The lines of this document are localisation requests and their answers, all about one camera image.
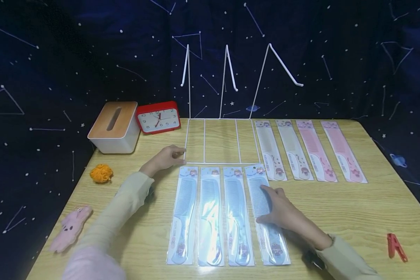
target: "red clothespin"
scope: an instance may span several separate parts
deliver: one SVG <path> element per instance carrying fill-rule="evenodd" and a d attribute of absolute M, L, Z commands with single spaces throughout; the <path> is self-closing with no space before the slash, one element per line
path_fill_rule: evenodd
<path fill-rule="evenodd" d="M 395 256 L 395 251 L 398 251 L 398 254 L 401 257 L 401 260 L 404 263 L 408 262 L 408 257 L 403 251 L 400 242 L 398 242 L 397 237 L 393 233 L 387 234 L 387 247 L 389 249 L 389 257 L 392 259 Z"/>

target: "star pattern fabric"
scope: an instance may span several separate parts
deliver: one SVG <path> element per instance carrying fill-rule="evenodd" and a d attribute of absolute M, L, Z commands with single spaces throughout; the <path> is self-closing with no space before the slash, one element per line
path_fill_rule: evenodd
<path fill-rule="evenodd" d="M 35 262 L 104 103 L 215 118 L 221 94 L 224 118 L 359 121 L 420 202 L 420 1 L 0 0 L 0 279 Z"/>

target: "red alarm clock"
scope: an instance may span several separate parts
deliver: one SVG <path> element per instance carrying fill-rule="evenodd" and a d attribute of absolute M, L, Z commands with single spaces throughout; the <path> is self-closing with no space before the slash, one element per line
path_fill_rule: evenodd
<path fill-rule="evenodd" d="M 137 123 L 145 134 L 156 134 L 180 128 L 177 103 L 167 101 L 139 106 Z"/>

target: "pink plush toy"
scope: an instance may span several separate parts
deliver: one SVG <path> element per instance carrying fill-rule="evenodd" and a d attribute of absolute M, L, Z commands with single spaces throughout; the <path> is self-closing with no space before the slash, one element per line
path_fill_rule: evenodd
<path fill-rule="evenodd" d="M 50 246 L 50 251 L 60 253 L 74 244 L 78 235 L 81 233 L 84 222 L 92 214 L 92 211 L 92 207 L 86 205 L 78 207 L 72 213 L 68 214 L 61 222 L 61 232 L 54 238 Z"/>

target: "pink comb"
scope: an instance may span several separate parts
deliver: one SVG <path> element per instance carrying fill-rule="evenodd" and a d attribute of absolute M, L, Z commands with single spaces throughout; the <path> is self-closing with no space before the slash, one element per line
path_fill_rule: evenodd
<path fill-rule="evenodd" d="M 347 182 L 367 183 L 355 156 L 336 121 L 321 121 Z"/>
<path fill-rule="evenodd" d="M 317 180 L 322 182 L 337 182 L 336 174 L 333 168 L 331 168 L 327 154 L 325 154 L 322 144 L 317 137 L 313 122 L 310 120 L 299 120 L 296 121 L 296 124 L 299 128 L 300 135 L 302 135 L 308 156 L 310 156 Z"/>
<path fill-rule="evenodd" d="M 61 221 L 62 229 L 54 238 L 50 246 L 50 251 L 60 253 L 74 244 L 78 235 L 81 233 L 84 222 L 92 214 L 92 211 L 92 207 L 82 206 L 68 214 Z"/>

